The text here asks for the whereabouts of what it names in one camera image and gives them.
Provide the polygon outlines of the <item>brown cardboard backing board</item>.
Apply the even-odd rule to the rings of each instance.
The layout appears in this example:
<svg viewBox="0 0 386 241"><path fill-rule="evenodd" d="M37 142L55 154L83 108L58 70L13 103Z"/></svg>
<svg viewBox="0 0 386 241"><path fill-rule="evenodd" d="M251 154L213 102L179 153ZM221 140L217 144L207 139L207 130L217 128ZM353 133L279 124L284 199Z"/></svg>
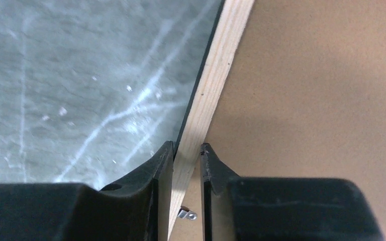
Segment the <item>brown cardboard backing board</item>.
<svg viewBox="0 0 386 241"><path fill-rule="evenodd" d="M386 239L386 1L254 1L204 142L242 176L351 180ZM198 161L182 205L201 212Z"/></svg>

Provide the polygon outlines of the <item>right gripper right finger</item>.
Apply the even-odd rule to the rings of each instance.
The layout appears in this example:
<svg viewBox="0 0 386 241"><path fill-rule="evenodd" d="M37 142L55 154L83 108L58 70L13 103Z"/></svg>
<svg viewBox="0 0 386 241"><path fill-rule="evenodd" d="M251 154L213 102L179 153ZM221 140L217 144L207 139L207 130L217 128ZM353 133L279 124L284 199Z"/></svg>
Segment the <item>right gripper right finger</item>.
<svg viewBox="0 0 386 241"><path fill-rule="evenodd" d="M242 177L208 143L200 156L204 240L384 240L349 180Z"/></svg>

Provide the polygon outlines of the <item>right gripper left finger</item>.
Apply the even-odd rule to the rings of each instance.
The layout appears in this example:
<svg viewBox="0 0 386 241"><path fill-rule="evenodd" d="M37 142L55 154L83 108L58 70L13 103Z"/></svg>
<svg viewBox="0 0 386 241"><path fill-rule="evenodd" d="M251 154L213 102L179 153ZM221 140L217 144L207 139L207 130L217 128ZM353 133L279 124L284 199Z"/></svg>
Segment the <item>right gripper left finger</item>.
<svg viewBox="0 0 386 241"><path fill-rule="evenodd" d="M167 240L173 143L95 190L82 183L0 184L0 240Z"/></svg>

